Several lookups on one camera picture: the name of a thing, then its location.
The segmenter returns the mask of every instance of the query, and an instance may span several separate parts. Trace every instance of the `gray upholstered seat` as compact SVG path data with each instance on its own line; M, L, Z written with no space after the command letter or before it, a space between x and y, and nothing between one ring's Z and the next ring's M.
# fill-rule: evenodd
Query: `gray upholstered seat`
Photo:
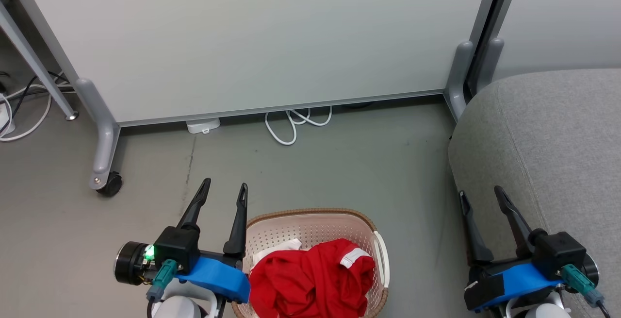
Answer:
M532 228L565 230L597 262L608 311L621 314L621 70L517 75L477 94L459 119L450 165L497 260L515 256L494 185ZM600 317L565 296L572 317Z

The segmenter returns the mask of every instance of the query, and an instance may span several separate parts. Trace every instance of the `green led light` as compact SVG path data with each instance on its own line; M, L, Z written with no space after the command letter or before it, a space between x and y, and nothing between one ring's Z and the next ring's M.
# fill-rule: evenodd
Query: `green led light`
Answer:
M149 261L155 260L155 247L152 244L147 246L145 258Z

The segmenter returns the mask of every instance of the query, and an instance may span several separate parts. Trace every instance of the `gray floor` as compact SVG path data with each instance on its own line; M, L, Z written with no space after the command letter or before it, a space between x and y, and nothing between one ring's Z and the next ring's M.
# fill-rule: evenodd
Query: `gray floor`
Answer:
M38 119L44 98L24 105L18 130ZM116 251L129 240L152 242L177 223L204 177L213 183L199 220L202 249L222 249L242 182L249 217L356 209L374 221L390 253L383 317L470 316L446 163L453 122L441 99L339 110L323 128L299 127L290 147L273 140L262 117L222 123L207 135L188 134L183 124L124 129L115 165L125 184L112 199L87 187L96 130L86 112L67 122L54 105L34 134L1 143L2 316L144 316L146 288L114 280ZM273 126L288 137L286 121ZM225 316L234 317L230 309Z

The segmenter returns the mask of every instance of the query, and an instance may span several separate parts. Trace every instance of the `black wheel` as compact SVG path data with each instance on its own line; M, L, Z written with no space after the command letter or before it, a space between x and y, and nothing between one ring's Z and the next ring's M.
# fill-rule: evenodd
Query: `black wheel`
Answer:
M120 174L116 171L111 171L108 174L108 182L103 188L98 189L97 192L105 197L113 197L120 191L122 185L123 179Z

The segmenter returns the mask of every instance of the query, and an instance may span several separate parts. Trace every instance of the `power strip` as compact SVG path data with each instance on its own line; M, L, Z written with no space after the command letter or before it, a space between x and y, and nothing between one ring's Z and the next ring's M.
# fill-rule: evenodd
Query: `power strip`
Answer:
M9 112L9 108L6 105L6 102L0 104L0 129L2 129L9 121L10 115L11 113ZM0 137L4 136L5 134L10 134L11 132L13 132L13 130L15 130L15 122L11 120L11 125L9 125L9 127L6 128L3 132L0 132Z

